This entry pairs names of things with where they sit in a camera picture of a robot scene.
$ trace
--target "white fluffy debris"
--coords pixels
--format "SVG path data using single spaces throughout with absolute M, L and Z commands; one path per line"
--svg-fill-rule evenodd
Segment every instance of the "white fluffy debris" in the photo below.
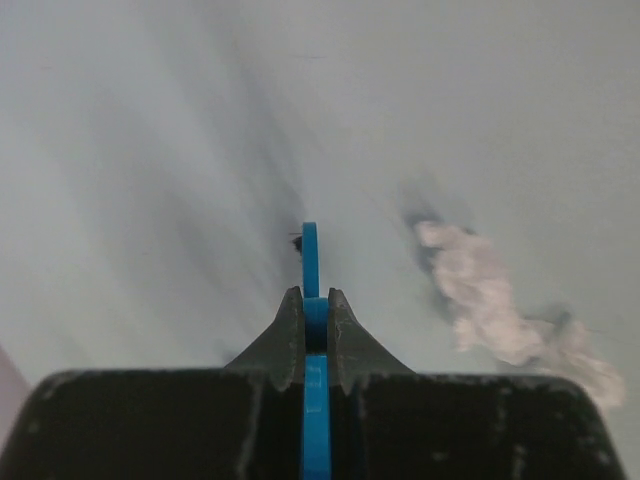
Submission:
M 437 222 L 420 222 L 414 229 L 422 246 L 437 249 L 433 276 L 449 301 L 458 350 L 483 345 L 515 366 L 536 360 L 538 373 L 574 381 L 600 408 L 623 403 L 624 380 L 594 357 L 584 325 L 572 321 L 553 335 L 552 324 L 519 315 L 507 268 L 489 240 Z

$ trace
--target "small insect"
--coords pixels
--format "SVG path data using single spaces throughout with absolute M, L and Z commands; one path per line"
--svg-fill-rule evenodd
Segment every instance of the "small insect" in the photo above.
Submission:
M 296 252 L 302 255 L 302 235 L 298 235 L 296 238 L 291 240 L 291 243 L 293 243 L 293 248 L 296 249 Z

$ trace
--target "gray background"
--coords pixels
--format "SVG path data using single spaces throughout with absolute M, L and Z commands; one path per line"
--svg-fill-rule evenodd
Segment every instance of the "gray background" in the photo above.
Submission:
M 426 199 L 495 241 L 521 308 L 589 326 L 640 478 L 639 152 L 635 0 L 5 0 L 0 343 L 30 384 L 221 364 L 314 220 L 322 288 L 401 360 L 493 371 L 411 256 Z

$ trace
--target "pink object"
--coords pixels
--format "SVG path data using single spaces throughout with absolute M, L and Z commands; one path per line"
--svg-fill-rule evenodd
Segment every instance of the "pink object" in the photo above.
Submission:
M 507 268 L 489 240 L 436 222 L 420 222 L 414 228 L 423 246 L 439 249 L 432 261 L 433 275 L 449 300 L 458 350 L 482 345 L 498 360 L 515 366 L 535 359 L 537 373 L 572 380 L 600 408 L 622 405 L 624 379 L 595 357 L 582 323 L 572 321 L 554 335 L 552 324 L 519 315 Z

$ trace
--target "blue plastic strip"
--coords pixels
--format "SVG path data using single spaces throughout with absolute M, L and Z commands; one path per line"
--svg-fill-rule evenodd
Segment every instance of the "blue plastic strip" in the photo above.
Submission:
M 313 222 L 302 224 L 302 291 L 304 298 L 320 296 L 318 229 Z
M 303 308 L 305 315 L 304 332 L 307 352 L 326 352 L 329 300 L 326 297 L 305 298 L 303 299 Z
M 307 355 L 304 378 L 304 480 L 331 478 L 327 356 Z
M 304 381 L 302 470 L 304 480 L 331 479 L 331 426 L 327 320 L 329 302 L 320 297 L 318 230 L 302 225 L 302 281 L 307 351 Z

